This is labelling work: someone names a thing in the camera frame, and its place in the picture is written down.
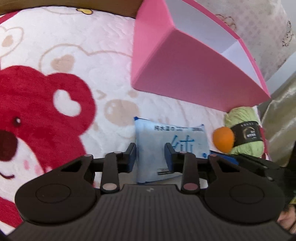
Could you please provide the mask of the person's right hand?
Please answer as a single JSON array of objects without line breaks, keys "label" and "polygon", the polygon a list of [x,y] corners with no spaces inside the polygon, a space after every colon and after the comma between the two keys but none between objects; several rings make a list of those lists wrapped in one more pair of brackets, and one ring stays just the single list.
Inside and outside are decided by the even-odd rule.
[{"label": "person's right hand", "polygon": [[282,228],[295,235],[295,220],[295,205],[289,205],[281,212],[277,222]]}]

